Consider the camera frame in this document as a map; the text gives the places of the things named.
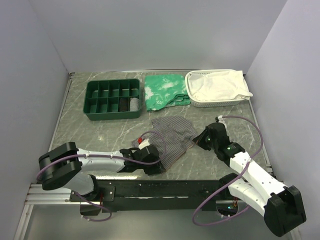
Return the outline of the green white patterned underwear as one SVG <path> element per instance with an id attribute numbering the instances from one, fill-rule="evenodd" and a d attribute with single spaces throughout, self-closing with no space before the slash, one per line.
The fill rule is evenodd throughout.
<path id="1" fill-rule="evenodd" d="M 144 79 L 144 99 L 148 112 L 191 104 L 185 77 L 181 74 L 146 76 Z"/>

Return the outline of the green compartment organizer tray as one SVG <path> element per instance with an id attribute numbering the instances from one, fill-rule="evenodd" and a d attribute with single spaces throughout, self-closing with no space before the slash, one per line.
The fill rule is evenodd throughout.
<path id="1" fill-rule="evenodd" d="M 138 111 L 119 111 L 119 99 L 139 98 Z M 137 119 L 142 112 L 141 83 L 136 78 L 95 80 L 86 85 L 83 113 L 91 121 Z"/>

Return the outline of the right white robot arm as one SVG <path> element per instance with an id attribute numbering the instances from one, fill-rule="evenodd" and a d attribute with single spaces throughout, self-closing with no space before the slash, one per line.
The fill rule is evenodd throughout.
<path id="1" fill-rule="evenodd" d="M 295 186 L 286 186 L 258 165 L 238 143 L 230 141 L 225 124 L 214 122 L 193 139 L 204 150 L 213 150 L 217 158 L 235 171 L 225 176 L 226 182 L 206 198 L 199 211 L 217 194 L 224 199 L 235 197 L 256 210 L 268 229 L 282 237 L 306 222 L 302 194 Z"/>

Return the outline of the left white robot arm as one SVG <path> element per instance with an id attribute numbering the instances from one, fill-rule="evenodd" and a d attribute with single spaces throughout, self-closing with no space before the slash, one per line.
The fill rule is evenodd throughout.
<path id="1" fill-rule="evenodd" d="M 101 194 L 97 178 L 90 171 L 132 173 L 143 170 L 147 175 L 160 173 L 165 153 L 145 139 L 138 147 L 113 152 L 89 151 L 67 142 L 38 159 L 37 181 L 45 191 L 66 188 L 88 201 Z"/>

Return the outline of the rolled grey striped underwear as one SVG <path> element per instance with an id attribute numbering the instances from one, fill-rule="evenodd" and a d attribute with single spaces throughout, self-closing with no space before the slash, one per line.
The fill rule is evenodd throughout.
<path id="1" fill-rule="evenodd" d="M 137 97 L 132 97 L 129 101 L 129 111 L 137 112 L 140 109 L 140 100 Z"/>

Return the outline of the rolled black underwear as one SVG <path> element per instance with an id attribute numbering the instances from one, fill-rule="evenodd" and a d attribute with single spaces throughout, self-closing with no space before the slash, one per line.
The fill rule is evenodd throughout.
<path id="1" fill-rule="evenodd" d="M 129 111 L 129 99 L 127 97 L 120 97 L 119 98 L 118 110 L 120 112 L 128 112 Z"/>

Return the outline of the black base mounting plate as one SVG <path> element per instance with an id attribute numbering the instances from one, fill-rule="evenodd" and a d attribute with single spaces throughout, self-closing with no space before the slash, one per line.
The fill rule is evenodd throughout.
<path id="1" fill-rule="evenodd" d="M 97 180 L 98 189 L 84 196 L 104 212 L 194 210 L 227 183 L 220 180 Z"/>

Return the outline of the aluminium frame rail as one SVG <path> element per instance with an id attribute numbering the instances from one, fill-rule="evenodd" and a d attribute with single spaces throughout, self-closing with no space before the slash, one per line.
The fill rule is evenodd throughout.
<path id="1" fill-rule="evenodd" d="M 31 184 L 24 203 L 26 205 L 64 205 L 70 204 L 71 190 L 58 188 L 43 190 L 41 184 Z"/>

